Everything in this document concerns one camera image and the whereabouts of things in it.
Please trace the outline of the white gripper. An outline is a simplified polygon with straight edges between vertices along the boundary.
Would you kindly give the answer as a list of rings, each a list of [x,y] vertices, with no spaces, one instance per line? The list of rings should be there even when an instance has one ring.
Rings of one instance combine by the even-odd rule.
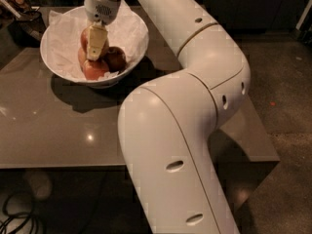
[[[87,18],[92,24],[87,33],[87,59],[98,60],[107,51],[108,31],[104,25],[117,17],[121,0],[84,0]]]

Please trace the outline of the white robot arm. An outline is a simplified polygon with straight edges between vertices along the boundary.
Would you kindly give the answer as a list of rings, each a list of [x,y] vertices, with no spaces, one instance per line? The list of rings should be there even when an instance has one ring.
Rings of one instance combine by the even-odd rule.
[[[134,89],[118,116],[121,150],[155,234],[240,234],[208,136],[241,107],[251,73],[241,49],[194,0],[138,0],[182,69]],[[85,0],[111,23],[121,0]]]

